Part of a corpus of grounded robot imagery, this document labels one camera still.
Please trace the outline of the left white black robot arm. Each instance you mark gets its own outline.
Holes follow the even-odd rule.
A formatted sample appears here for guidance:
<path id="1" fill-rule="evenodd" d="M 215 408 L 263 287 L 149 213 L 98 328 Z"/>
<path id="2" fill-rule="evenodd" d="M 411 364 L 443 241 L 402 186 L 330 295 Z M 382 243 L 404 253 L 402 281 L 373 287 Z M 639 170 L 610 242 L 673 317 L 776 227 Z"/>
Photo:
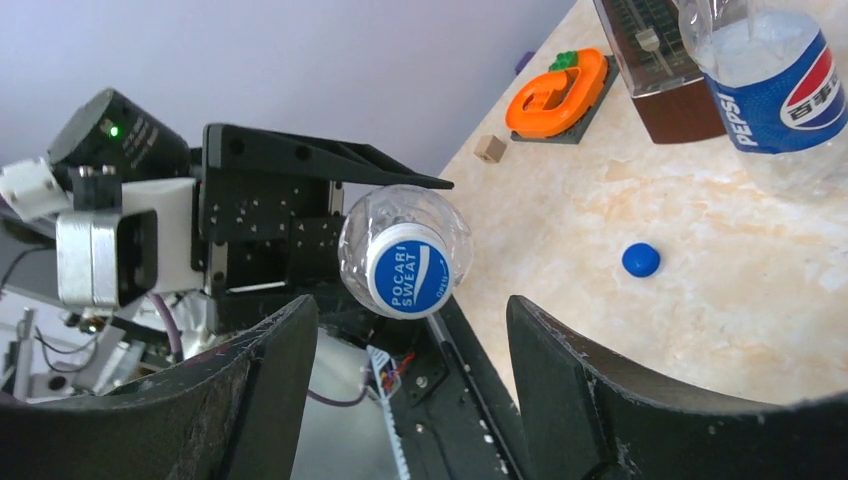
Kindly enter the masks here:
<path id="1" fill-rule="evenodd" d="M 338 281 L 347 183 L 451 188 L 368 144 L 211 123 L 193 148 L 107 88 L 46 159 L 2 168 L 1 211 L 54 239 L 59 302 L 114 312 L 200 291 L 225 334 Z"/>

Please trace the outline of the clear Pepsi plastic bottle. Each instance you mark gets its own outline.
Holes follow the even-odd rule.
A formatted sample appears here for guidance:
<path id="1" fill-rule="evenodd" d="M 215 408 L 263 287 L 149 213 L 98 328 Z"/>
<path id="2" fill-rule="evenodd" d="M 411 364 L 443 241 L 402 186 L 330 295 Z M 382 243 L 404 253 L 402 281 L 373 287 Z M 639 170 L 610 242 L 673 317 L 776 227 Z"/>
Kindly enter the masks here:
<path id="1" fill-rule="evenodd" d="M 847 193 L 847 86 L 820 24 L 786 1 L 679 1 L 684 47 L 751 180 L 813 200 Z"/>

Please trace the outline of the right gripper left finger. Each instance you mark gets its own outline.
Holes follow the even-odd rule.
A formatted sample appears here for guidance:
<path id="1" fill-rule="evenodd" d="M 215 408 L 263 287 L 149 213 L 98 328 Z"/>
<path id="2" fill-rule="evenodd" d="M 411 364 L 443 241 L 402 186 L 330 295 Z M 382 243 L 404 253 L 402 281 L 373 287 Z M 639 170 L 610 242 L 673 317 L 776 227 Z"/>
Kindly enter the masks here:
<path id="1" fill-rule="evenodd" d="M 287 479 L 316 351 L 303 295 L 234 338 L 113 390 L 1 408 L 5 479 Z"/>

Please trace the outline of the blue bottle cap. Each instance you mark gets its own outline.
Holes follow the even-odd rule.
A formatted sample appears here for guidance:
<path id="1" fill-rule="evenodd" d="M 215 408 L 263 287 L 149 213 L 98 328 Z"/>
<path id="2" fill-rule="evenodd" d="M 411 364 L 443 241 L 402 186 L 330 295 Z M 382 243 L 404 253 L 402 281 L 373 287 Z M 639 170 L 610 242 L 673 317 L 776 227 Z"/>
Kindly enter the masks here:
<path id="1" fill-rule="evenodd" d="M 621 257 L 625 271 L 633 277 L 646 278 L 653 275 L 661 265 L 661 254 L 648 243 L 635 243 L 627 247 Z"/>

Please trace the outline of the clear bottle white cap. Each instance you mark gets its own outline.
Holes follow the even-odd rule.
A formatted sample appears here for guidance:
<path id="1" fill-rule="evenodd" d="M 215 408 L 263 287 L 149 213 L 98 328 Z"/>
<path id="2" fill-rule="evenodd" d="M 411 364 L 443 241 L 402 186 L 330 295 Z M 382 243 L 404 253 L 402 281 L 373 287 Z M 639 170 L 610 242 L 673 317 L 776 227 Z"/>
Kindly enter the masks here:
<path id="1" fill-rule="evenodd" d="M 473 262 L 471 229 L 433 190 L 392 185 L 349 210 L 337 250 L 339 275 L 363 306 L 392 319 L 436 313 Z"/>

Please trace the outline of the white Pocari Sweat cap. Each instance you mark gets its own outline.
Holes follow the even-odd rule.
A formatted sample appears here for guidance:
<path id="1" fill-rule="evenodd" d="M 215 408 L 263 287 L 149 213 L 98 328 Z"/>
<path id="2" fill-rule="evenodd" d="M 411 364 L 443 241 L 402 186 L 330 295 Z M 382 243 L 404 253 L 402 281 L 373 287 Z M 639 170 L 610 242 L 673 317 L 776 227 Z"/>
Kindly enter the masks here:
<path id="1" fill-rule="evenodd" d="M 456 272 L 447 246 L 435 230 L 404 222 L 383 230 L 369 244 L 366 280 L 380 313 L 414 320 L 437 312 L 447 302 Z"/>

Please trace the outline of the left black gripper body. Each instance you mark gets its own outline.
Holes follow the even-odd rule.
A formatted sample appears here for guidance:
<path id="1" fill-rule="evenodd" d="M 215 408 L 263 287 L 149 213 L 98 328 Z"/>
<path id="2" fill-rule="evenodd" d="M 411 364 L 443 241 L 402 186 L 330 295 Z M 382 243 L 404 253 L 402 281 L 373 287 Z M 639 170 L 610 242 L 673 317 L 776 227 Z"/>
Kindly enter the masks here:
<path id="1" fill-rule="evenodd" d="M 339 280 L 335 183 L 326 142 L 211 123 L 200 148 L 197 230 L 209 247 L 207 311 L 214 332 L 255 325 L 286 295 Z"/>

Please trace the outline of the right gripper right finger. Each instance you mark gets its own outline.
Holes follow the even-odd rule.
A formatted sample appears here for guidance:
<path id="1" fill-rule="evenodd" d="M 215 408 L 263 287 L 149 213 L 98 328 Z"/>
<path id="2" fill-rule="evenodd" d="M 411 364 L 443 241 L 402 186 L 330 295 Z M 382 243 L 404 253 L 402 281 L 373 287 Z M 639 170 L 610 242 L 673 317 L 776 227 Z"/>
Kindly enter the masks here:
<path id="1" fill-rule="evenodd" d="M 536 479 L 843 479 L 847 397 L 775 405 L 660 374 L 510 297 Z"/>

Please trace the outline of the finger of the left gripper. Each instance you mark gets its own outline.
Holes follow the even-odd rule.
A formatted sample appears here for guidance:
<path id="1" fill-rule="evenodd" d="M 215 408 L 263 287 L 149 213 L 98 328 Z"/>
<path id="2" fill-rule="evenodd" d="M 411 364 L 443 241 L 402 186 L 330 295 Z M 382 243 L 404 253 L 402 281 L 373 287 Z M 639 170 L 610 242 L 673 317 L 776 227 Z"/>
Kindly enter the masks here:
<path id="1" fill-rule="evenodd" d="M 416 185 L 450 190 L 454 183 L 414 171 L 370 144 L 218 125 L 218 167 L 363 185 Z"/>

